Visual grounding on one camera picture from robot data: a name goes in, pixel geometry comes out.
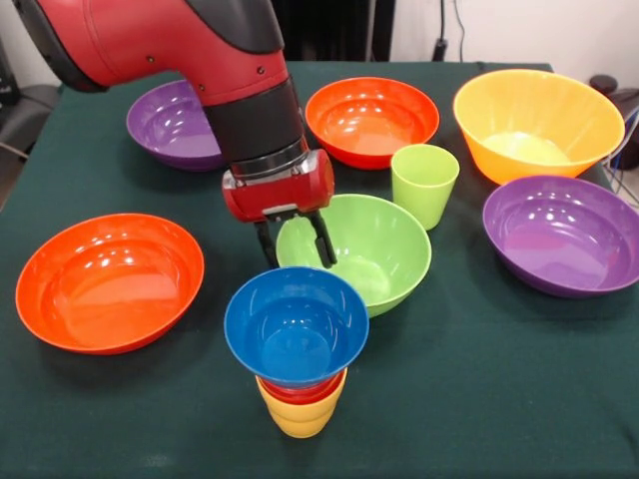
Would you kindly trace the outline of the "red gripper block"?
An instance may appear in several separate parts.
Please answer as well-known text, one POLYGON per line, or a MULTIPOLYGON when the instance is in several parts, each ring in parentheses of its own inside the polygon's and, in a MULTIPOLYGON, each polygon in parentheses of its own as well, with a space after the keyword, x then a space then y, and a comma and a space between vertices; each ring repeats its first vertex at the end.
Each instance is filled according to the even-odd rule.
POLYGON ((325 208, 334 193, 334 175, 324 150, 311 150, 293 168, 269 177, 241 181, 231 171, 224 172, 222 193, 232 215, 243 223, 254 223, 269 268, 279 267, 276 245, 271 238, 268 216, 299 211, 313 227, 315 246, 324 268, 332 268, 337 258, 319 209, 325 208))

